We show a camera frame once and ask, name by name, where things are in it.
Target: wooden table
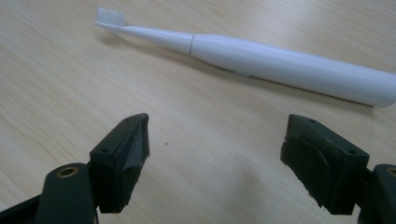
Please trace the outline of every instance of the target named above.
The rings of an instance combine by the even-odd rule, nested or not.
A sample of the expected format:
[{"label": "wooden table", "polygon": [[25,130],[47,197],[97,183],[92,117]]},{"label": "wooden table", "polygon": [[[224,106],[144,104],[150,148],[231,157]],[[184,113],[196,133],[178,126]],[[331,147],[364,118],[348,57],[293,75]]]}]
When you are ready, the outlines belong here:
[{"label": "wooden table", "polygon": [[150,115],[151,155],[130,204],[101,223],[356,223],[331,216],[280,160],[289,114],[316,119],[396,163],[396,105],[371,107],[246,78],[93,26],[232,35],[396,73],[396,2],[50,1],[0,3],[0,210],[41,193],[48,172],[87,162],[122,119]]}]

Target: white toothbrush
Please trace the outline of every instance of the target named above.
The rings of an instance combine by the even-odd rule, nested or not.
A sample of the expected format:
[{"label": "white toothbrush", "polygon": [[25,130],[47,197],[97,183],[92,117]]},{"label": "white toothbrush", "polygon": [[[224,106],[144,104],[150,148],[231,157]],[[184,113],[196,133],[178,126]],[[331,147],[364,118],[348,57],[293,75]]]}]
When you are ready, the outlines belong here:
[{"label": "white toothbrush", "polygon": [[396,101],[396,74],[223,35],[198,35],[124,26],[123,14],[97,8],[95,25],[138,36],[238,75],[285,85],[365,105]]}]

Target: clamp jaw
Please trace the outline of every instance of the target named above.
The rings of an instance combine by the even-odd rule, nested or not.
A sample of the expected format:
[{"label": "clamp jaw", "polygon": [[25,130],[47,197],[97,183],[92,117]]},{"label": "clamp jaw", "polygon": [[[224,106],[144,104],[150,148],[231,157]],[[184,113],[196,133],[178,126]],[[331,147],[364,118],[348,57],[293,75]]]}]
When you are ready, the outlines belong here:
[{"label": "clamp jaw", "polygon": [[51,171],[43,192],[0,213],[0,223],[98,223],[128,204],[149,156],[149,115],[124,119],[90,153],[88,164]]},{"label": "clamp jaw", "polygon": [[370,171],[369,154],[319,122],[290,115],[280,159],[331,214],[351,215],[357,204],[360,224],[396,220],[396,166]]}]

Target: toothbrush head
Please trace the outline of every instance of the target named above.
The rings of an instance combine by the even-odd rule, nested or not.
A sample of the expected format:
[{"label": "toothbrush head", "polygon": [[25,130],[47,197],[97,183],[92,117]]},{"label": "toothbrush head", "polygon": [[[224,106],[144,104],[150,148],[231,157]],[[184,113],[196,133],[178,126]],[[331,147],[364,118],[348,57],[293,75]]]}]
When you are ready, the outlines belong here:
[{"label": "toothbrush head", "polygon": [[96,10],[95,25],[109,30],[120,29],[124,26],[123,13],[99,7]]}]

